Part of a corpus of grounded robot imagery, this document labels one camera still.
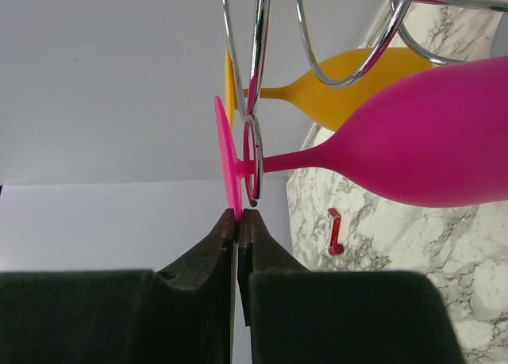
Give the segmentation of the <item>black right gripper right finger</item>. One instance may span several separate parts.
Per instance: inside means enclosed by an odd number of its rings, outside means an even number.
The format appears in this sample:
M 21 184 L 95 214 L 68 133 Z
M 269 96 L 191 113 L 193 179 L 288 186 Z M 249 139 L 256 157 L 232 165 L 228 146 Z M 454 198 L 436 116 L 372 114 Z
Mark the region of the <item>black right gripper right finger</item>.
M 412 271 L 306 269 L 244 211 L 238 275 L 255 363 L 462 363 L 433 283 Z

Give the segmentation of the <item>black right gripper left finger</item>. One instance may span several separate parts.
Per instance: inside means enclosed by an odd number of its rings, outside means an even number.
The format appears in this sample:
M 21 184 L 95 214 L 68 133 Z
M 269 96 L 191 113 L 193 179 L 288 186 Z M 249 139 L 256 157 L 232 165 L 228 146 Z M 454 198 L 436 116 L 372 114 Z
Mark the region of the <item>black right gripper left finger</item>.
M 227 209 L 159 271 L 2 273 L 2 362 L 231 362 L 236 236 Z

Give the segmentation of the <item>yellow wine glass front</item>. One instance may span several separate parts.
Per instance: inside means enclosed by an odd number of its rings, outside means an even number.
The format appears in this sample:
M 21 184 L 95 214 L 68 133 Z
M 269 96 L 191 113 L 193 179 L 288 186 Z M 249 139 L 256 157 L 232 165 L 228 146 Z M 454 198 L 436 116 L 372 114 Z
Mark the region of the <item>yellow wine glass front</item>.
M 371 48 L 358 48 L 334 55 L 320 63 L 325 73 L 345 74 L 362 63 Z M 331 89 L 319 82 L 309 70 L 287 86 L 262 88 L 260 97 L 290 102 L 312 121 L 330 131 L 336 131 L 351 114 L 374 94 L 390 84 L 433 65 L 409 48 L 387 48 L 370 71 L 359 81 L 344 89 Z M 233 127 L 237 110 L 236 84 L 233 63 L 228 49 L 225 51 L 225 113 Z

